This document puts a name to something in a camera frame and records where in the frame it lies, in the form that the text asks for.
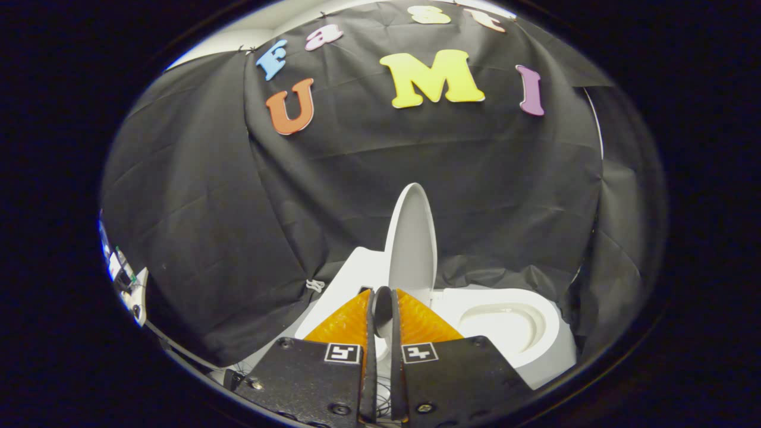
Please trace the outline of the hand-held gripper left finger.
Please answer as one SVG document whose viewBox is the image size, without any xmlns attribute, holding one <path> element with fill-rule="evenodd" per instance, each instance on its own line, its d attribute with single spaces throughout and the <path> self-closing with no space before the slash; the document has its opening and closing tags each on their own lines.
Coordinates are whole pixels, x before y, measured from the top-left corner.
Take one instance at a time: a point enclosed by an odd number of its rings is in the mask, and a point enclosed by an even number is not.
<svg viewBox="0 0 761 428">
<path fill-rule="evenodd" d="M 278 338 L 229 386 L 256 406 L 305 426 L 361 426 L 377 415 L 377 353 L 365 290 L 305 338 Z"/>
</svg>

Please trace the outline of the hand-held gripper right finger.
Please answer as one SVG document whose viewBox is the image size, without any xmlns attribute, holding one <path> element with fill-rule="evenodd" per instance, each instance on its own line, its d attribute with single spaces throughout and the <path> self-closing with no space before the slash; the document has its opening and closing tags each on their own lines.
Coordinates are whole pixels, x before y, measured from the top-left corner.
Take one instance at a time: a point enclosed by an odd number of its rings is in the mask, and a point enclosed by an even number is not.
<svg viewBox="0 0 761 428">
<path fill-rule="evenodd" d="M 465 338 L 412 295 L 392 301 L 392 417 L 405 424 L 490 424 L 533 395 L 486 336 Z"/>
</svg>

